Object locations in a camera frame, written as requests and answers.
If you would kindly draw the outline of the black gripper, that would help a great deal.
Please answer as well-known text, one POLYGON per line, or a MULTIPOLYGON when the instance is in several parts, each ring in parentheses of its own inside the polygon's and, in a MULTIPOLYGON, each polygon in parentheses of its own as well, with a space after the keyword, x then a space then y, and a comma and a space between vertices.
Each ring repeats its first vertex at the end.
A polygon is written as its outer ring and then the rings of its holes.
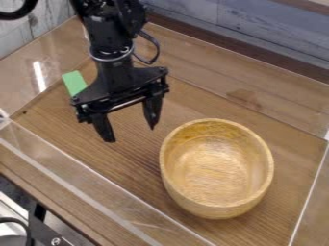
POLYGON ((144 103, 145 118, 154 129, 160 122, 164 97, 169 92, 164 66, 140 68, 130 56, 121 59, 93 57, 98 75, 90 86, 73 96, 81 122, 93 122, 96 131, 106 142, 116 142, 109 117, 117 109, 126 108, 134 100, 144 103))

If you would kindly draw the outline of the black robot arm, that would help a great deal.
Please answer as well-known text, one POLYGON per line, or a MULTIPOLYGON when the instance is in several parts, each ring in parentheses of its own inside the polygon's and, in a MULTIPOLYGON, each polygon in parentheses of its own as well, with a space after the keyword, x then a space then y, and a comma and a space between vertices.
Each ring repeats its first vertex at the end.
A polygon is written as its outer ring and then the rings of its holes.
POLYGON ((162 103, 170 86, 169 69, 154 60, 146 67, 134 65, 138 58, 134 39, 157 39, 144 30, 148 11, 140 0, 70 0, 84 24, 90 43, 89 54, 97 64, 93 83, 74 71, 62 76, 72 95, 72 105, 82 123, 92 124, 108 142, 116 141, 109 114, 136 104, 144 105, 150 126, 160 121, 162 103))

